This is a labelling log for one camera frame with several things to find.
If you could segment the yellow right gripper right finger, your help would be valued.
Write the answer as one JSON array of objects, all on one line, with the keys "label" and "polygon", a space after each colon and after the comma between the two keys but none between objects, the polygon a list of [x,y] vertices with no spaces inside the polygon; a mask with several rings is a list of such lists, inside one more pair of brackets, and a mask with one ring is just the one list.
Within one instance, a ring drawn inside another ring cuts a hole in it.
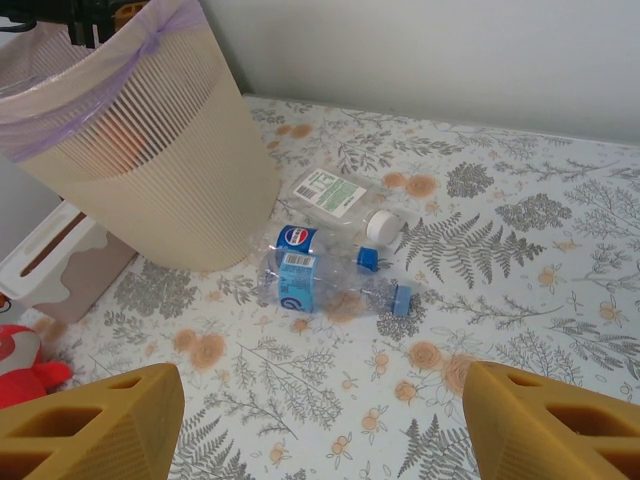
[{"label": "yellow right gripper right finger", "polygon": [[471,364],[463,410],[483,479],[636,479],[639,408],[506,365]]}]

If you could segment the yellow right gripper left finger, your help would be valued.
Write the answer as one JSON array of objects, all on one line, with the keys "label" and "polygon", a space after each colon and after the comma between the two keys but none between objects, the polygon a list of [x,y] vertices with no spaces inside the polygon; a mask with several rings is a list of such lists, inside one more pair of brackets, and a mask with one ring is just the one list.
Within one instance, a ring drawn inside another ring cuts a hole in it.
[{"label": "yellow right gripper left finger", "polygon": [[165,479],[184,414],[175,365],[160,363],[1,412],[4,479]]}]

